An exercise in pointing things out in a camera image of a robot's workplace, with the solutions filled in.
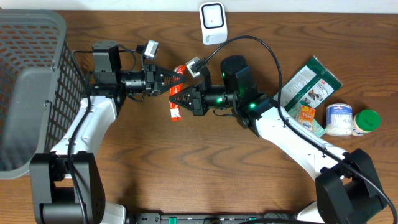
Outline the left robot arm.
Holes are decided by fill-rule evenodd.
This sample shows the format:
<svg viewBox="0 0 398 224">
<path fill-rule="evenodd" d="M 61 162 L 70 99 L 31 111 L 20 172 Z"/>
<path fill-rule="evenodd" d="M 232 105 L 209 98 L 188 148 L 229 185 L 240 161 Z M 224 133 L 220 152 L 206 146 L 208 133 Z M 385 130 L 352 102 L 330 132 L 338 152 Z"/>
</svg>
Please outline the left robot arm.
<svg viewBox="0 0 398 224">
<path fill-rule="evenodd" d="M 85 95 L 61 140 L 30 161 L 37 223 L 135 223 L 127 206 L 108 202 L 96 154 L 126 98 L 159 96 L 185 77 L 153 63 L 159 43 L 131 50 L 115 41 L 93 44 L 94 70 L 83 79 Z"/>
</svg>

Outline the small orange carton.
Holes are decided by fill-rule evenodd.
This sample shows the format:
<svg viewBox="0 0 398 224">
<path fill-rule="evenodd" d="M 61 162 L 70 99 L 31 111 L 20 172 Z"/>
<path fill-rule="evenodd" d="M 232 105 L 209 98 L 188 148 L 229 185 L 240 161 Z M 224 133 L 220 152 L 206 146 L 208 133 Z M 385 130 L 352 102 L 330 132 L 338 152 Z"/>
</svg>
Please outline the small orange carton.
<svg viewBox="0 0 398 224">
<path fill-rule="evenodd" d="M 297 115 L 297 121 L 309 131 L 313 131 L 313 121 L 316 109 L 309 106 L 301 105 Z"/>
</svg>

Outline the green lid jar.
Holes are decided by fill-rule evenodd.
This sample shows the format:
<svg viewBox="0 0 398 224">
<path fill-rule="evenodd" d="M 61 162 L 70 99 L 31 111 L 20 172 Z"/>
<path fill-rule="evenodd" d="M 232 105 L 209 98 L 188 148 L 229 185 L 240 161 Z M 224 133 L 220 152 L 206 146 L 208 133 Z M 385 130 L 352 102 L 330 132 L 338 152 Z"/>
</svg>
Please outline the green lid jar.
<svg viewBox="0 0 398 224">
<path fill-rule="evenodd" d="M 353 136 L 364 136 L 381 125 L 381 117 L 371 109 L 365 109 L 353 117 Z"/>
</svg>

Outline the white blue round container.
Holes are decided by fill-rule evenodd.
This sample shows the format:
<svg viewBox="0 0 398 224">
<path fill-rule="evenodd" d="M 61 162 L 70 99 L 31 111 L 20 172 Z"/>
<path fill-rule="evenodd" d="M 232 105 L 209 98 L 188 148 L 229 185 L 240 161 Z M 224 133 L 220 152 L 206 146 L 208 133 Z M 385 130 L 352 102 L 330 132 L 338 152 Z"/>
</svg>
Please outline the white blue round container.
<svg viewBox="0 0 398 224">
<path fill-rule="evenodd" d="M 327 106 L 325 132 L 330 136 L 349 136 L 352 131 L 352 107 L 344 103 L 335 103 Z"/>
</svg>

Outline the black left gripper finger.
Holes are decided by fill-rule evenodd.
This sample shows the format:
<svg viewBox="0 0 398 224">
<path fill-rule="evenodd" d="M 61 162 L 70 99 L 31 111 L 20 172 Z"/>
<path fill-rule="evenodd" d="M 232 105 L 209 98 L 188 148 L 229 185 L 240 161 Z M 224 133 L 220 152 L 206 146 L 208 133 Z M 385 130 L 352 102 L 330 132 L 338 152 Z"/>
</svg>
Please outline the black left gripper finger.
<svg viewBox="0 0 398 224">
<path fill-rule="evenodd" d="M 160 82 L 185 82 L 187 79 L 184 75 L 181 75 L 172 70 L 155 66 L 155 80 Z"/>
<path fill-rule="evenodd" d="M 155 96 L 161 95 L 165 92 L 168 92 L 172 87 L 175 87 L 179 84 L 183 84 L 185 82 L 186 82 L 185 79 L 175 80 L 170 82 L 169 84 L 165 84 L 164 82 L 161 81 L 156 81 L 154 86 L 154 95 Z"/>
</svg>

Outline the green 3M product package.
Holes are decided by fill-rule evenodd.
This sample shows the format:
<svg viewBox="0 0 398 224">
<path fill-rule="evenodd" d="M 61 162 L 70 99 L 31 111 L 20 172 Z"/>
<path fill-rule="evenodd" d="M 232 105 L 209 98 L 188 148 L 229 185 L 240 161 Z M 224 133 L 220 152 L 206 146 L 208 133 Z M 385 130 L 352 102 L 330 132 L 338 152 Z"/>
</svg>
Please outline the green 3M product package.
<svg viewBox="0 0 398 224">
<path fill-rule="evenodd" d="M 280 104 L 287 112 L 299 104 L 316 108 L 342 86 L 339 79 L 313 56 L 282 87 Z"/>
</svg>

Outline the light green small pouch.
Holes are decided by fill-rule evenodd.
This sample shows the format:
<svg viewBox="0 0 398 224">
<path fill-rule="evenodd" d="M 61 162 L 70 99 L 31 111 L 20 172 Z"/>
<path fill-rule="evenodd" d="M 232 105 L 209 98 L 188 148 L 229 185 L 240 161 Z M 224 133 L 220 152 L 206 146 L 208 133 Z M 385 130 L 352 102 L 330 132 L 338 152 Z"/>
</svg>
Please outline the light green small pouch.
<svg viewBox="0 0 398 224">
<path fill-rule="evenodd" d="M 325 129 L 317 122 L 316 119 L 313 119 L 312 133 L 318 137 L 322 137 L 325 134 Z"/>
</svg>

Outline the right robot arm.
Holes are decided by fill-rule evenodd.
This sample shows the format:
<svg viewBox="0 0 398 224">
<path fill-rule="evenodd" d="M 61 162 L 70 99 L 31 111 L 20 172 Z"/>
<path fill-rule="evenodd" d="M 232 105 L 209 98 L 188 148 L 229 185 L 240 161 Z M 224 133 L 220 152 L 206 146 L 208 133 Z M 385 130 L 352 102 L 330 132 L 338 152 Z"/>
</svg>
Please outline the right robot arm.
<svg viewBox="0 0 398 224">
<path fill-rule="evenodd" d="M 222 85 L 211 83 L 204 60 L 195 57 L 187 69 L 202 75 L 203 82 L 172 95 L 172 103 L 195 116 L 231 108 L 243 128 L 282 149 L 315 181 L 316 202 L 295 214 L 293 222 L 366 223 L 386 207 L 394 207 L 369 155 L 360 149 L 348 152 L 305 129 L 276 100 L 259 92 L 243 56 L 221 62 Z"/>
</svg>

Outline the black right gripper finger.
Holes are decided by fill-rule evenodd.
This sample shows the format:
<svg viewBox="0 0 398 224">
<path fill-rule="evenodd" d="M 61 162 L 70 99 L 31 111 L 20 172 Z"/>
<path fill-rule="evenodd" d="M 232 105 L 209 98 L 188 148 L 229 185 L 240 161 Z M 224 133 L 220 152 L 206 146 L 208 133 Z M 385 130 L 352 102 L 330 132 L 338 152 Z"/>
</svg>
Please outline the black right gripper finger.
<svg viewBox="0 0 398 224">
<path fill-rule="evenodd" d="M 179 105 L 180 107 L 185 108 L 193 113 L 194 107 L 193 100 L 191 98 L 169 98 L 169 100 L 171 103 Z"/>
<path fill-rule="evenodd" d="M 193 86 L 188 86 L 186 88 L 182 88 L 179 91 L 175 90 L 171 96 L 170 100 L 189 100 L 193 96 Z"/>
</svg>

